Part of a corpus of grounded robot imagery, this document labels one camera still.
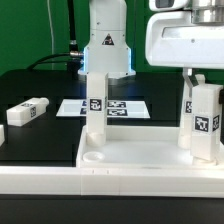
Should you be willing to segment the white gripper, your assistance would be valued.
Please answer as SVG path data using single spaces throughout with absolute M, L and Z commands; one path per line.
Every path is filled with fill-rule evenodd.
M 190 11 L 154 14 L 148 21 L 145 57 L 151 66 L 181 67 L 189 97 L 192 68 L 224 69 L 224 25 L 195 25 Z

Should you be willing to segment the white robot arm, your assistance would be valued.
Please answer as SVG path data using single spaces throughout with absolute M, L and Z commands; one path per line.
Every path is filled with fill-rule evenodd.
M 89 0 L 90 40 L 79 74 L 113 82 L 135 74 L 126 44 L 125 0 Z M 224 0 L 149 0 L 145 57 L 152 66 L 224 69 Z

